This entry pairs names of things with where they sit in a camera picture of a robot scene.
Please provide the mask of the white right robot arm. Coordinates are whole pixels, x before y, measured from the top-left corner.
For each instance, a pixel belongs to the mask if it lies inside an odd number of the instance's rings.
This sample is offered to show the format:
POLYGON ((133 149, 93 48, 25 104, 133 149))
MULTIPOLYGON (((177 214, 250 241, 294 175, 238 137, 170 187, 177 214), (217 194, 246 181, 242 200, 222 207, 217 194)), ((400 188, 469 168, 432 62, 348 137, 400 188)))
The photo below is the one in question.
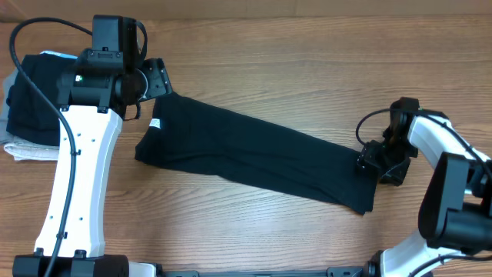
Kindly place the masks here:
POLYGON ((357 160, 380 182, 402 184, 410 160, 421 152, 434 173, 418 214, 418 229, 373 255, 359 276, 430 276, 456 260, 488 262, 491 250, 491 159, 452 127, 442 112, 388 108, 382 142, 366 142, 357 160))

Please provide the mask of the black t-shirt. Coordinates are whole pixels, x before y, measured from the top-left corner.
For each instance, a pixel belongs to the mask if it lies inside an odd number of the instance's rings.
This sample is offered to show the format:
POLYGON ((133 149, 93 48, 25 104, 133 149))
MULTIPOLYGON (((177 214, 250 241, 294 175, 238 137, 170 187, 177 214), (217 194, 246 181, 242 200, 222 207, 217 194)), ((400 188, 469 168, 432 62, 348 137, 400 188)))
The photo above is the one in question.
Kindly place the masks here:
POLYGON ((363 215, 377 177, 357 167, 359 153, 293 129, 173 92, 157 98, 136 160, 163 169, 344 205, 363 215))

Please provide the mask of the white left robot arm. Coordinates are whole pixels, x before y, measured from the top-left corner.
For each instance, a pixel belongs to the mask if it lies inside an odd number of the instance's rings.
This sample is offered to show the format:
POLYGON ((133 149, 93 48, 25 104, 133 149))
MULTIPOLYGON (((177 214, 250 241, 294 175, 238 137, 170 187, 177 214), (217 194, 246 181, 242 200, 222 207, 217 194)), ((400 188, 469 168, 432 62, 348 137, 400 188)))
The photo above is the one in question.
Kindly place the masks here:
POLYGON ((34 252, 14 276, 162 276, 161 265, 105 254, 105 194, 126 108, 171 93, 164 62, 125 66, 120 52, 88 51, 57 81, 63 119, 52 196, 34 252))

